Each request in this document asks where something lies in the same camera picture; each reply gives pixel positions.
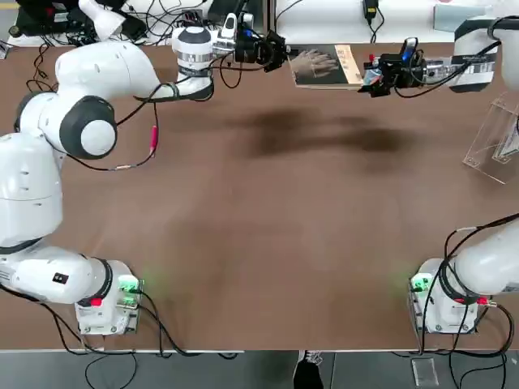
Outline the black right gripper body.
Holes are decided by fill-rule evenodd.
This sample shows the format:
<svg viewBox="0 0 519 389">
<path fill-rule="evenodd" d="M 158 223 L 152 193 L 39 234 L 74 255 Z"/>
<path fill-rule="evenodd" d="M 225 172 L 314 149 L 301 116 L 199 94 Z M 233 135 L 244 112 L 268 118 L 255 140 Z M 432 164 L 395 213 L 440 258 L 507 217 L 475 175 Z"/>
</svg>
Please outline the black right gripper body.
<svg viewBox="0 0 519 389">
<path fill-rule="evenodd" d="M 423 52 L 415 52 L 407 59 L 403 54 L 390 54 L 391 86 L 395 88 L 418 88 L 424 83 L 425 59 Z"/>
</svg>

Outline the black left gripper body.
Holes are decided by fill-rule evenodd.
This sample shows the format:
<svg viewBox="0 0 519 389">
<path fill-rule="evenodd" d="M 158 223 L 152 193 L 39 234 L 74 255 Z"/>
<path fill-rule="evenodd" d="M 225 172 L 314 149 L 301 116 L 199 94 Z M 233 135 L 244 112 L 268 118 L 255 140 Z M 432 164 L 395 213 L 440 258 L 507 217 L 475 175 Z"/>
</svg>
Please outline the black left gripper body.
<svg viewBox="0 0 519 389">
<path fill-rule="evenodd" d="M 263 37 L 250 28 L 240 27 L 236 38 L 235 61 L 264 64 Z"/>
</svg>

